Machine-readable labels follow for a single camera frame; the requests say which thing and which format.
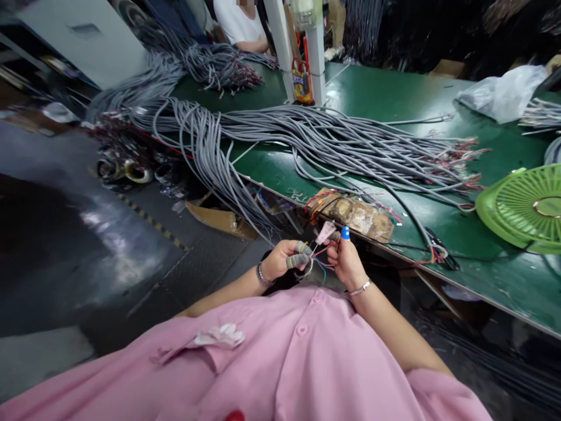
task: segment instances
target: green workbench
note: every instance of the green workbench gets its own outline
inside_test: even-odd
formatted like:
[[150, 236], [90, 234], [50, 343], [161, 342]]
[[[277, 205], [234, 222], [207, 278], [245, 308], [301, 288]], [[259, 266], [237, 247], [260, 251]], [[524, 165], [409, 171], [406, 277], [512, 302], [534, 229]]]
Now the green workbench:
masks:
[[[203, 91], [196, 82], [186, 79], [174, 95], [220, 112], [260, 109], [284, 103], [286, 95], [280, 72], [256, 68], [263, 75], [265, 85], [254, 91], [240, 92], [235, 96], [226, 93], [219, 99], [216, 92]], [[521, 136], [523, 130], [516, 124], [499, 126], [453, 101], [456, 93], [472, 82], [336, 63], [326, 65], [325, 80], [326, 106], [347, 115], [389, 122], [453, 113], [453, 119], [445, 122], [400, 128], [425, 136], [435, 132], [443, 137], [477, 136], [481, 148], [493, 149], [468, 166], [468, 169], [482, 173], [482, 185], [489, 186], [520, 167], [542, 165], [543, 154], [549, 144], [547, 140]], [[293, 157], [287, 147], [263, 143], [236, 144], [231, 156], [240, 174], [265, 188], [289, 200], [294, 197], [294, 191], [301, 194], [300, 200], [296, 201], [300, 205], [321, 188], [296, 174]], [[316, 174], [309, 167], [307, 170]], [[358, 180], [364, 187], [369, 186], [370, 192], [384, 191], [373, 182]], [[403, 192], [401, 197], [452, 254], [488, 260], [459, 258], [461, 271], [450, 271], [438, 264], [425, 266], [423, 270], [465, 287], [488, 303], [561, 338], [559, 258], [520, 251], [491, 232], [476, 212], [462, 213], [418, 194]], [[399, 215], [404, 212], [388, 193], [379, 196], [379, 200]], [[395, 227], [391, 241], [424, 247], [413, 221], [403, 217], [403, 225]], [[387, 248], [408, 261], [428, 257], [427, 253], [419, 250], [395, 246]]]

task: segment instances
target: white shirt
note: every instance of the white shirt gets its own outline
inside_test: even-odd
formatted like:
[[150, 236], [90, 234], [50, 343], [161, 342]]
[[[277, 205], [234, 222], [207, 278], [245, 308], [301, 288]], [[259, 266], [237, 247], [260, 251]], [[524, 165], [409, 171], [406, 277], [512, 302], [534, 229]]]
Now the white shirt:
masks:
[[251, 20], [241, 7], [236, 5], [236, 0], [214, 0], [213, 5], [216, 19], [230, 44], [254, 42], [259, 37], [265, 37], [257, 9], [255, 9], [255, 19]]

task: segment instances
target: pink shirt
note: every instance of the pink shirt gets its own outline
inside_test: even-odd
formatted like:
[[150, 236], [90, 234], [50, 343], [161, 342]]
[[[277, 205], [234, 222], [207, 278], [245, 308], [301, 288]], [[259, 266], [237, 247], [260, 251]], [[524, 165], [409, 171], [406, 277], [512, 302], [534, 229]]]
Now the pink shirt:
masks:
[[[200, 345], [226, 324], [236, 333]], [[0, 419], [223, 421], [237, 409], [246, 420], [491, 420], [452, 377], [404, 374], [346, 298], [312, 286], [162, 323], [6, 402]]]

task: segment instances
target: green plastic basket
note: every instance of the green plastic basket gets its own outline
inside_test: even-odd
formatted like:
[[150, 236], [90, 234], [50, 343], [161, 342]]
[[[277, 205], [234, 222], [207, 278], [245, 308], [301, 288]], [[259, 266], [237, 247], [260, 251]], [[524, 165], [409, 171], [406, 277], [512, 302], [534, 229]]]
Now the green plastic basket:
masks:
[[482, 192], [477, 214], [503, 240], [561, 254], [561, 164], [520, 168]]

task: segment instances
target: bracelet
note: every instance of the bracelet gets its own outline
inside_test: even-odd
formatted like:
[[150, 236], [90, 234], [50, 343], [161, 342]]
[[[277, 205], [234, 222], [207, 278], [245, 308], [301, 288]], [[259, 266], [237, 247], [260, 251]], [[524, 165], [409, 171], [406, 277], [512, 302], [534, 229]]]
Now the bracelet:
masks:
[[257, 280], [259, 281], [259, 283], [263, 288], [270, 288], [275, 284], [275, 280], [268, 281], [263, 277], [263, 272], [261, 271], [261, 263], [263, 262], [260, 261], [259, 264], [257, 265]]
[[365, 283], [363, 286], [361, 286], [359, 289], [357, 289], [356, 291], [353, 292], [349, 292], [349, 296], [353, 296], [353, 295], [357, 295], [360, 294], [361, 292], [366, 291], [366, 289], [372, 285], [372, 281], [368, 280], [367, 283]]

